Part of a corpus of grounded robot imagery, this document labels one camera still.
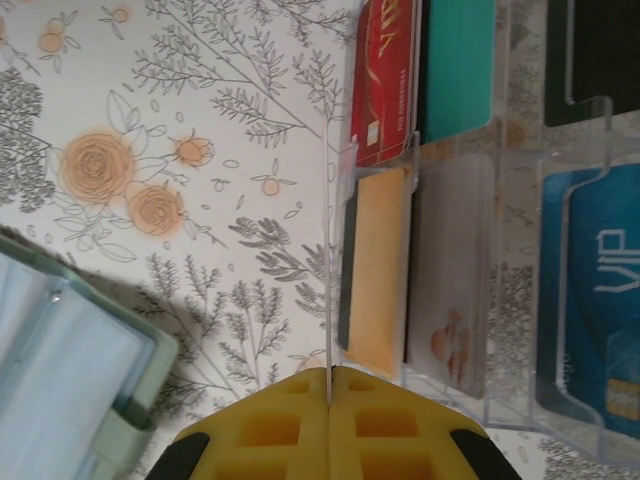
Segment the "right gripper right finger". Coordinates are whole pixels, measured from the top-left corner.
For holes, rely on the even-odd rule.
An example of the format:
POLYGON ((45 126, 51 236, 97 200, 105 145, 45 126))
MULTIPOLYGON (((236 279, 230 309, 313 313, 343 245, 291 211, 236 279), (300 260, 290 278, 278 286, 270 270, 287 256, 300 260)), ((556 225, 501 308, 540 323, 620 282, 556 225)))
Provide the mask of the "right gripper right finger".
POLYGON ((349 367, 332 369, 331 479, 504 479, 506 458, 471 418, 349 367))

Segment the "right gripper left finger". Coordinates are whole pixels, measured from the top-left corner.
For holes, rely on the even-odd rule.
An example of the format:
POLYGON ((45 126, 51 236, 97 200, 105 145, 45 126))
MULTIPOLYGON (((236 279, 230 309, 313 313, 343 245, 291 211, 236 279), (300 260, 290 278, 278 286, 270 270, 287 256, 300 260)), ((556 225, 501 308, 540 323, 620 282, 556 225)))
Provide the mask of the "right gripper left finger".
POLYGON ((184 428, 151 479, 327 479, 326 370, 302 370, 184 428))

